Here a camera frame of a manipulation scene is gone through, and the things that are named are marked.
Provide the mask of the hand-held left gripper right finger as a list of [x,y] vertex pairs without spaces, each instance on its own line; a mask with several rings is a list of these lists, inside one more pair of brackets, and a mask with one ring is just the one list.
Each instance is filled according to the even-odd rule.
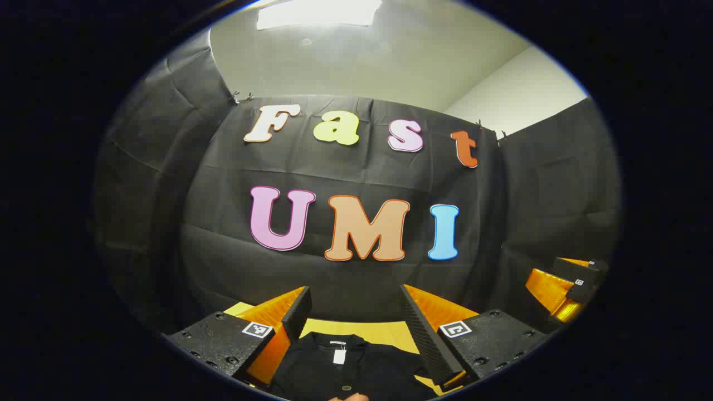
[[499,309],[474,312],[412,285],[402,285],[401,294],[408,332],[441,390],[496,375],[547,338]]

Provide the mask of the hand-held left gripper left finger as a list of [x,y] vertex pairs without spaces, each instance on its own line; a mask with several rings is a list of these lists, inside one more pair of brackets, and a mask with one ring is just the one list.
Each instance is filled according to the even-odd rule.
[[237,314],[216,311],[166,338],[198,363],[257,388],[267,388],[312,308],[298,287]]

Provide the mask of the black buttoned garment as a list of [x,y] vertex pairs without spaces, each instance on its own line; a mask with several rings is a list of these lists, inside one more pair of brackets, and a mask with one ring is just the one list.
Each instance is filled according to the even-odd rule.
[[286,352],[269,393],[289,401],[430,401],[416,353],[357,335],[309,332]]

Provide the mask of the black backdrop cloth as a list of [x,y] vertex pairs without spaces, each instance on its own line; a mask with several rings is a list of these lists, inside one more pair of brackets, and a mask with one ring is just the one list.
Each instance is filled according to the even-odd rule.
[[507,140],[370,98],[236,105],[207,31],[118,106],[94,202],[110,284],[164,331],[303,285],[315,318],[400,320],[412,285],[547,330],[531,272],[556,257],[608,259],[622,209],[591,99]]

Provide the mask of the ceiling light panel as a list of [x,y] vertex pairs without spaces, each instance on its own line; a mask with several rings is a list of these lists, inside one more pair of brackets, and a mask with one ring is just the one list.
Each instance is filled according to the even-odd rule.
[[258,11],[258,31],[287,26],[370,26],[383,0],[288,0]]

